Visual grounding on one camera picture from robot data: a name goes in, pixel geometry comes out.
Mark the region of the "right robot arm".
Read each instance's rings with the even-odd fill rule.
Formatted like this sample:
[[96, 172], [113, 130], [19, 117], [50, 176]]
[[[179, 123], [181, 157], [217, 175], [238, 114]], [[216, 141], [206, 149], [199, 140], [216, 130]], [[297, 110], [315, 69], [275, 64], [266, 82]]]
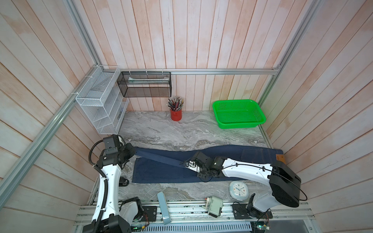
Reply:
[[297, 208], [307, 200], [300, 198], [301, 178], [282, 161], [254, 164], [221, 156], [211, 158], [199, 151], [180, 165], [197, 172], [201, 179], [240, 178], [267, 186], [267, 190], [248, 198], [246, 210], [252, 218], [262, 218], [278, 205]]

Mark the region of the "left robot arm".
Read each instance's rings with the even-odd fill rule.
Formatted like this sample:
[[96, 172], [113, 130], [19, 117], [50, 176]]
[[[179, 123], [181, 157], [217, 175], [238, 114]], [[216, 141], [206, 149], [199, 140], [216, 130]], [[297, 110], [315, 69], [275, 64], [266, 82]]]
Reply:
[[129, 184], [121, 177], [122, 169], [135, 153], [135, 147], [120, 135], [105, 137], [90, 149], [88, 161], [99, 173], [100, 183], [95, 212], [84, 233], [131, 233], [132, 223], [143, 218], [138, 197], [119, 201], [119, 187]]

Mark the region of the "dark blue denim trousers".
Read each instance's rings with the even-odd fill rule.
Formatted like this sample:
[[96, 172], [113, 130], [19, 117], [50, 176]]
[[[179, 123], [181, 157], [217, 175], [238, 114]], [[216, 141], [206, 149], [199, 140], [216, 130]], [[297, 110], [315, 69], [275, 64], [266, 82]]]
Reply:
[[222, 145], [202, 150], [168, 151], [136, 148], [138, 158], [134, 164], [133, 183], [198, 183], [197, 173], [182, 163], [197, 152], [208, 157], [227, 157], [239, 162], [269, 164], [276, 160], [282, 150], [239, 145]]

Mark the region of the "green plastic basket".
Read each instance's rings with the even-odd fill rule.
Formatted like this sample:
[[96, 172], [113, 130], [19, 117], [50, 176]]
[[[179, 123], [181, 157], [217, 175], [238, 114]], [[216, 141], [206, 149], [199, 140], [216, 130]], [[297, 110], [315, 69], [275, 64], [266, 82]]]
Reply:
[[266, 117], [253, 100], [225, 100], [213, 103], [213, 111], [219, 128], [255, 128], [266, 122]]

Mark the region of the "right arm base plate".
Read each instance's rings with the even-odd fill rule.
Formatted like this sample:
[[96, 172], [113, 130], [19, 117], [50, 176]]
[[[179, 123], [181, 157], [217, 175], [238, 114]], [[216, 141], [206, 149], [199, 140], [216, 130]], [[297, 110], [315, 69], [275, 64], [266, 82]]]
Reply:
[[235, 219], [271, 219], [273, 218], [271, 210], [267, 210], [265, 213], [256, 210], [252, 204], [243, 204], [233, 202], [231, 205]]

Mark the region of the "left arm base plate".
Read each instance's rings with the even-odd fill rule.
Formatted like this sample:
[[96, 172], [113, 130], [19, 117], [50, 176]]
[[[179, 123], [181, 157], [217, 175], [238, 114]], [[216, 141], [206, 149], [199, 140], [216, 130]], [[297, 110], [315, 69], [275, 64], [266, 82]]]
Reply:
[[157, 206], [143, 206], [143, 215], [140, 222], [156, 222]]

